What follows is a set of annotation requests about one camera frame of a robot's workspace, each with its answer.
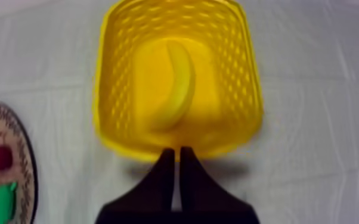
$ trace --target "white fabric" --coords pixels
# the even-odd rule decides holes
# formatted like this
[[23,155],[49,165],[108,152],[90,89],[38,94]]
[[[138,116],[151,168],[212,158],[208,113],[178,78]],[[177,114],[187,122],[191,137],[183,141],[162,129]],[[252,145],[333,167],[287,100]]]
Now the white fabric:
[[[33,2],[0,9],[0,100],[21,117],[35,150],[35,223],[92,223],[148,166],[104,149],[91,124],[99,28],[114,1]],[[264,124],[207,170],[251,202],[262,223],[358,224],[359,1],[241,3]]]

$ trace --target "basket hole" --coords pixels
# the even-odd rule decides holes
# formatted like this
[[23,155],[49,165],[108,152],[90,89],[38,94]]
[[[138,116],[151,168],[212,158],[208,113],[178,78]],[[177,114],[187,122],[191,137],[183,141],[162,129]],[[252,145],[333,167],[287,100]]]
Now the basket hole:
[[145,18],[146,18],[146,16],[145,16],[145,15],[142,15],[142,16],[139,16],[139,17],[135,18],[134,21],[141,21],[141,20],[143,20],[143,19],[145,19]]
[[210,26],[213,27],[214,29],[218,28],[217,24],[215,24],[215,23],[211,23]]
[[202,4],[205,6],[214,7],[214,4],[207,2],[207,1],[203,1]]
[[217,16],[218,18],[220,18],[220,19],[225,19],[225,17],[224,17],[222,14],[220,14],[220,13],[216,13],[216,16]]
[[206,18],[210,17],[209,14],[207,14],[207,13],[199,13],[199,15],[201,15],[202,17],[206,17]]
[[151,19],[151,21],[155,22],[155,21],[159,21],[161,19],[162,19],[161,17],[154,17],[154,18]]
[[184,5],[184,8],[192,9],[192,8],[195,8],[195,6],[194,5]]
[[133,8],[131,8],[131,12],[135,12],[135,11],[138,11],[138,10],[140,10],[142,8],[142,6],[141,5],[138,5],[138,6],[136,6],[136,7],[133,7]]
[[158,6],[156,6],[156,7],[151,7],[151,8],[149,8],[149,11],[151,11],[151,12],[154,12],[154,11],[157,11],[157,10],[159,10],[159,9],[161,9],[162,7],[158,7]]
[[130,17],[124,18],[124,19],[122,20],[122,24],[127,23],[129,20],[130,20]]

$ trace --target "woven plate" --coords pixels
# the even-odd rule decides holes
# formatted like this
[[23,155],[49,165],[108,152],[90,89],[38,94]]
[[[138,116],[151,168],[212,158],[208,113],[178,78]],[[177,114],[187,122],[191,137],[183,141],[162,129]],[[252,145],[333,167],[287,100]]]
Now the woven plate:
[[35,217],[38,203],[38,180],[32,147],[15,113],[0,102],[0,132],[5,133],[1,143],[13,151],[13,167],[0,172],[0,184],[16,181],[16,212],[10,223],[28,224]]

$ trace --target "white tablecloth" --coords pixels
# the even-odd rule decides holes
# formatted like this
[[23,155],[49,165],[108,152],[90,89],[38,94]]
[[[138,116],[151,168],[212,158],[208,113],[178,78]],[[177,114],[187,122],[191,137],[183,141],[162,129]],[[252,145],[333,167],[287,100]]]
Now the white tablecloth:
[[[104,149],[92,128],[99,28],[114,1],[15,1],[20,5],[0,8],[0,100],[32,140],[40,184],[35,223],[92,223],[148,166]],[[262,223],[358,224],[359,0],[241,4],[264,124],[249,145],[206,169],[252,203]],[[179,207],[177,195],[174,201]]]

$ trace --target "plastic basket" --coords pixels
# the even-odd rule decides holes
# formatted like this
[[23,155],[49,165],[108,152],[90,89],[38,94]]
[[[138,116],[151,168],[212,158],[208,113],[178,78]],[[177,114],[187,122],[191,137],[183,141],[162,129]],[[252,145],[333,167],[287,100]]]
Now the plastic basket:
[[246,143],[262,99],[245,16],[233,1],[124,0],[105,15],[94,88],[102,142],[139,160]]

